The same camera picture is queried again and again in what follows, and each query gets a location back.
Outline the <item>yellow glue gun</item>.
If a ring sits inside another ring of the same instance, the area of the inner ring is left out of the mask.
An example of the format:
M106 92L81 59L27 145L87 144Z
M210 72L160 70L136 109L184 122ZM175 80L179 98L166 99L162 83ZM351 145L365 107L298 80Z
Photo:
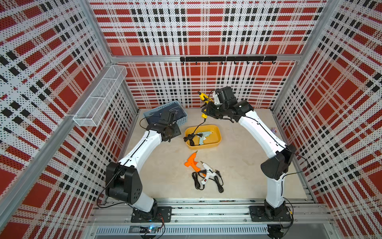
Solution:
M203 118L203 122L200 123L196 128L195 130L188 134L187 136L184 137L184 142L189 142L190 146L196 146L195 143L194 143L194 138L197 136L196 135L196 131L198 130L198 128L203 125L206 121L207 121L207 118L209 116L209 109L210 109L210 106L211 104L213 103L213 100L211 99L210 97L210 94L205 94L205 93L202 93L200 91L197 91L201 101L204 103L202 106L201 106L201 109L202 109L202 118Z

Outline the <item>yellow storage box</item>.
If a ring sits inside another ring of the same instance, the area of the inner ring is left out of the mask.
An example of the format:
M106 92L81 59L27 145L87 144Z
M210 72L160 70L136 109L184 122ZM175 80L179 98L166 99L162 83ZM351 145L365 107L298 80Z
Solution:
M218 126L214 124L201 125L195 131L195 137L186 141L186 145L192 150L201 150L218 146L222 141Z

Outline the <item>light blue glue gun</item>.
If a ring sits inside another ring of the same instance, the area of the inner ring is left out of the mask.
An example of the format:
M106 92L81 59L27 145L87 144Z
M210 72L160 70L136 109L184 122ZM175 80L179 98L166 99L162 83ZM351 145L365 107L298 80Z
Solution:
M196 135L199 137L199 145L204 145L204 141L212 134L211 131L198 132Z

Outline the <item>orange glue gun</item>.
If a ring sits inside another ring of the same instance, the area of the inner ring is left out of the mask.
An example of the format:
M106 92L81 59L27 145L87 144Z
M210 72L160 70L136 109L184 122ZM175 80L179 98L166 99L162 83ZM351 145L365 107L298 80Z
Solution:
M198 167L198 162L196 161L196 157L197 157L197 151L194 152L194 153L188 158L188 160L185 162L185 166L186 166L186 167L191 167L196 173L200 173L200 172L202 172L202 176L205 177L205 176L206 176L206 173L203 172L205 169L204 169L204 167L202 167L202 168Z

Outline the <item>white glue gun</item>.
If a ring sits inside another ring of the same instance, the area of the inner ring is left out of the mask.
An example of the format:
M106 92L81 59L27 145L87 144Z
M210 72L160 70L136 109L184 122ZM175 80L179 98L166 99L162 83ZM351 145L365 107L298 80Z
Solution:
M218 170L213 170L208 164L202 163L203 170L199 172L193 172L192 178L194 180L194 185L197 190L203 191L205 189L205 185L209 181L215 182L217 185L217 189L219 193L224 192L224 182L222 176Z

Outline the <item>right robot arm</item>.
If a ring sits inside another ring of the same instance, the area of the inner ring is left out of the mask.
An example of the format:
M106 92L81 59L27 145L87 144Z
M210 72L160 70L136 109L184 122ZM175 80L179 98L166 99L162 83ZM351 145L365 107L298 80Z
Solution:
M261 164L261 170L267 177L265 215L272 220L281 216L287 208L284 198L284 180L291 165L294 146L287 145L276 137L247 101L241 101L229 107L209 101L203 113L214 119L239 123L262 147L268 157Z

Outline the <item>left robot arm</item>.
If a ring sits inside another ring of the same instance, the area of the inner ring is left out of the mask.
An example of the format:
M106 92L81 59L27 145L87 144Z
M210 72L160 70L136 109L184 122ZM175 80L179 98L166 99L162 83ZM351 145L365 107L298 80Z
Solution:
M146 218L158 214L157 201L143 192L140 171L154 149L162 142L170 142L181 134L175 120L175 113L163 112L157 122L145 128L140 141L119 162L111 162L106 167L105 195L127 203Z

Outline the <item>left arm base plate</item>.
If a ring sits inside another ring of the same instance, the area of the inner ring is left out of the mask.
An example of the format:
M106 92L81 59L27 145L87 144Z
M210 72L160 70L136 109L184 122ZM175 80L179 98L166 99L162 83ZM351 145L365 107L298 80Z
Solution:
M133 209L130 222L131 223L146 223L146 222L168 223L168 222L171 222L172 209L173 208L170 206L164 206L164 207L154 206L150 212L143 212L138 209Z

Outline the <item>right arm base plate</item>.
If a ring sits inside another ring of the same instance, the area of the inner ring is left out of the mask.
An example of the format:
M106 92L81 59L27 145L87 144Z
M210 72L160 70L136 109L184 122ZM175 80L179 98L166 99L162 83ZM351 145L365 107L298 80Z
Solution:
M252 222L291 222L291 214L286 206L277 209L270 206L250 206L249 213Z

